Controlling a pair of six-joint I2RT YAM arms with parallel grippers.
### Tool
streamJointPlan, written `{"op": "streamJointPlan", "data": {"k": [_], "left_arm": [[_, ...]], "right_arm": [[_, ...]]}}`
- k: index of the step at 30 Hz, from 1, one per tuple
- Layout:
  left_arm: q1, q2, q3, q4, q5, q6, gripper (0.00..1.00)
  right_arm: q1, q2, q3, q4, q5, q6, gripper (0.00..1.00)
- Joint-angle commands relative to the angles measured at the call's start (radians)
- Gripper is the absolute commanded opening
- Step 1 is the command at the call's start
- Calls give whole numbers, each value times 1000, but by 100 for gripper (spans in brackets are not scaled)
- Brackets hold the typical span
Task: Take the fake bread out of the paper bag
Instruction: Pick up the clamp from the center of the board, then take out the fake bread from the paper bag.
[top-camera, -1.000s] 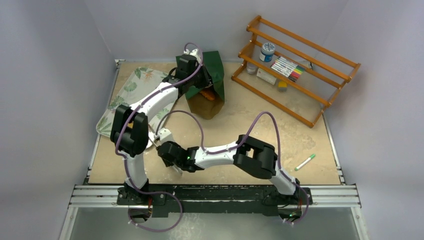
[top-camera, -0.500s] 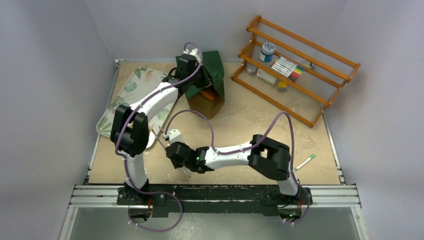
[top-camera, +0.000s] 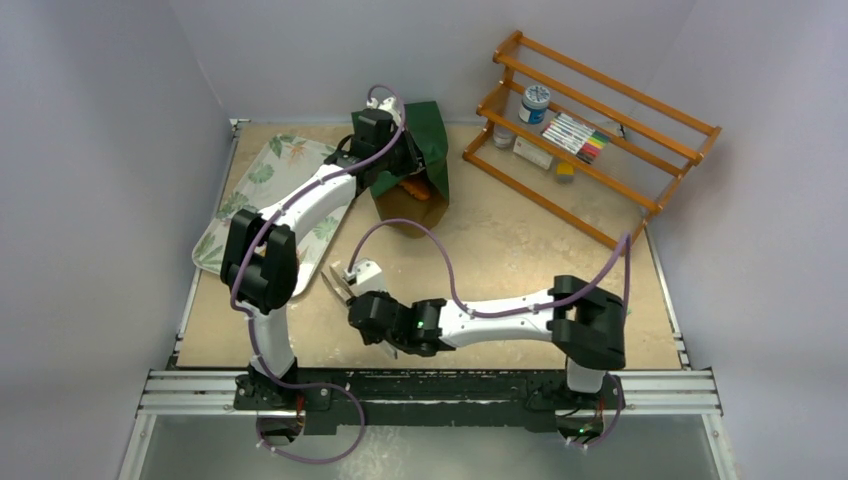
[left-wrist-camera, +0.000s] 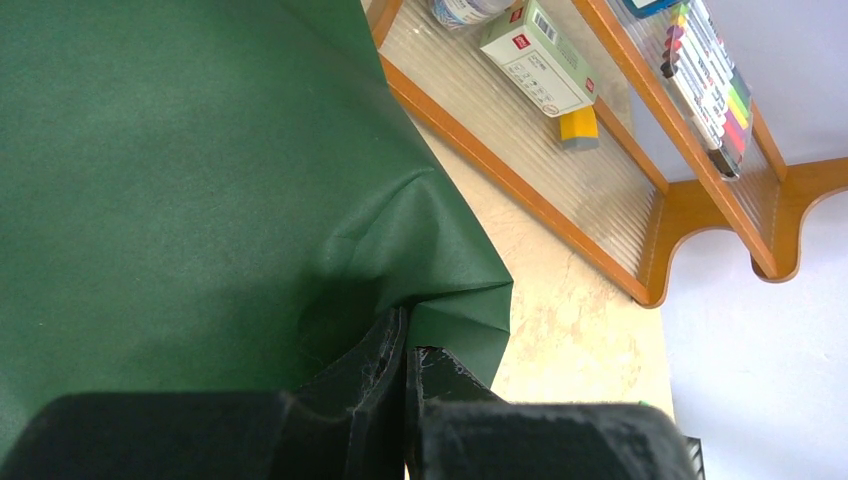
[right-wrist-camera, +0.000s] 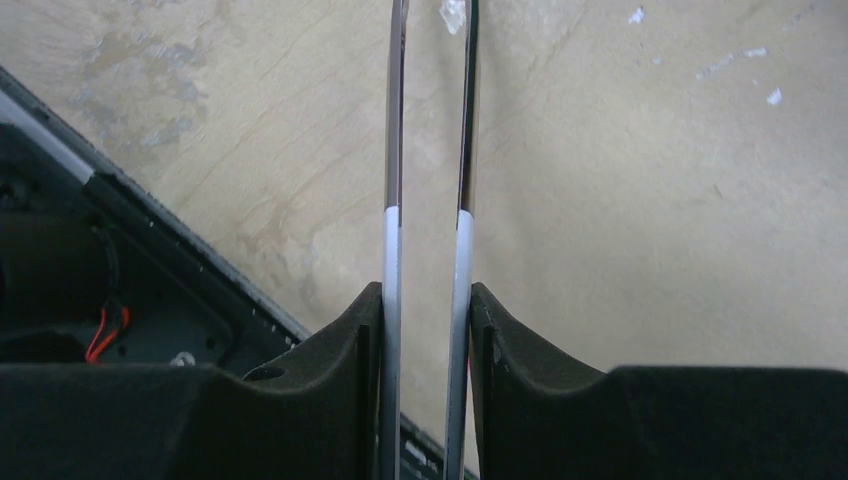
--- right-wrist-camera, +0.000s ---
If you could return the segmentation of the metal tongs with white handle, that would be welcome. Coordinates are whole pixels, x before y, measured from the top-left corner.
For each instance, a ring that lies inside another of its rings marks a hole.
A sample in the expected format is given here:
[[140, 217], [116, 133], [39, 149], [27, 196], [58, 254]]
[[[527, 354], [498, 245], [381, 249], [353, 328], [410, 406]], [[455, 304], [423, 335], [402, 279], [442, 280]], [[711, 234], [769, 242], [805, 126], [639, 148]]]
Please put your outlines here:
[[[406, 25], [409, 4], [392, 3], [386, 90], [385, 202], [383, 249], [383, 346], [380, 373], [378, 476], [400, 476], [400, 375], [403, 119]], [[479, 99], [479, 4], [463, 4], [466, 18], [461, 152], [456, 217], [456, 250], [450, 322], [445, 442], [442, 476], [465, 476], [464, 445], [469, 378], [475, 165]]]

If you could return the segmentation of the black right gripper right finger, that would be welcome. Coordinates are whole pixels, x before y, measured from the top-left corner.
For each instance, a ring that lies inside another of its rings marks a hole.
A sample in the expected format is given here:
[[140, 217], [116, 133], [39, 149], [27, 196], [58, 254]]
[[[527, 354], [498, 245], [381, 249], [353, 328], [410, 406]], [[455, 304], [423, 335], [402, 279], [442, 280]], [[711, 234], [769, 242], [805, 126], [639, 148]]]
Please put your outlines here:
[[470, 302], [485, 479], [843, 479], [847, 376], [806, 368], [620, 366], [601, 372]]

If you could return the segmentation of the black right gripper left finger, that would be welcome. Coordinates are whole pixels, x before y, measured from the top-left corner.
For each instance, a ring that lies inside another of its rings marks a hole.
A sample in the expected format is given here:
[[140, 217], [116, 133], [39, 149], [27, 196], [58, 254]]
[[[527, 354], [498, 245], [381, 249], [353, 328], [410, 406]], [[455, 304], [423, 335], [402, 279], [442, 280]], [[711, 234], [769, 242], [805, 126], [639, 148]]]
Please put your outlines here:
[[1, 369], [5, 479], [368, 479], [382, 292], [239, 378], [210, 365]]

